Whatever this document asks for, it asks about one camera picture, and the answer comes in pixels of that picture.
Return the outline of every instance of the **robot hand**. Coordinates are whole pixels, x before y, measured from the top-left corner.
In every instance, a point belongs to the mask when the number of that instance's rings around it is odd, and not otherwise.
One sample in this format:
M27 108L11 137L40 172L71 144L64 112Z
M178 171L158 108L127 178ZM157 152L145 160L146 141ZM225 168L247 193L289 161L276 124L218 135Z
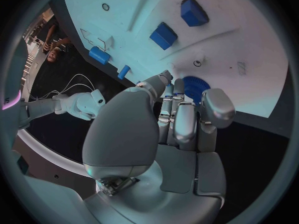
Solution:
M55 110L55 114L68 112L72 116L84 120L95 118L101 107L106 103L99 90L88 93L77 93L70 97L67 95L53 96L53 100L60 101L60 110Z

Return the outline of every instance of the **pink light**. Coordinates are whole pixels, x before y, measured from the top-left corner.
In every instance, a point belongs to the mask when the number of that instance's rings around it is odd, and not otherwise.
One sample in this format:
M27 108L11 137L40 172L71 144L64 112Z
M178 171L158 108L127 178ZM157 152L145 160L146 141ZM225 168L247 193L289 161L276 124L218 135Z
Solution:
M4 111L4 110L6 110L6 109L8 109L8 108L10 108L10 107L12 107L12 106L14 106L16 103L18 103L18 101L19 101L20 99L21 99L21 91L19 91L17 97L16 97L13 101L11 101L11 102L5 104L5 105L2 107L2 110Z

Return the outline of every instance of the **blue cylinder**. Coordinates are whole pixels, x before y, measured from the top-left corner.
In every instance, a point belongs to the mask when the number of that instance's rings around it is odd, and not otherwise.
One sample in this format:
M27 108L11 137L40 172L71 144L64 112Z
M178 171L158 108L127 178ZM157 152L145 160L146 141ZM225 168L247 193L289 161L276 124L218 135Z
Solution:
M130 67L125 65L117 77L122 80L125 77L125 75L128 73L129 70L130 70Z
M101 51L98 47L94 46L89 51L89 56L95 60L101 62L103 65L106 65L110 59L110 55L104 51Z

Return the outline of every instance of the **hole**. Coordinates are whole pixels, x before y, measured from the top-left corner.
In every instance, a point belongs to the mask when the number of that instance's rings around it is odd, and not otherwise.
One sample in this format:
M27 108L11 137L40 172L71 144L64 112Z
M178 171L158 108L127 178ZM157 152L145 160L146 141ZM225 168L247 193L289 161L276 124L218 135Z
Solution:
M105 11L108 11L110 7L109 7L108 4L103 3L103 4L102 4L102 8L103 8Z
M196 67L200 67L201 66L201 62L200 61L194 61L193 65Z

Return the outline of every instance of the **robotic arm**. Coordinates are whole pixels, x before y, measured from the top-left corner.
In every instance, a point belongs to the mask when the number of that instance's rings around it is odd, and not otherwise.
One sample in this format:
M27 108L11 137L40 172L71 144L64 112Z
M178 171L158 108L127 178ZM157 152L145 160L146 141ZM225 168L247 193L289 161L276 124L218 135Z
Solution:
M95 118L105 99L99 90L87 93L76 93L68 97L60 94L51 99L25 102L21 100L19 129L29 127L31 120L50 113L62 114L68 112L72 116L84 120Z

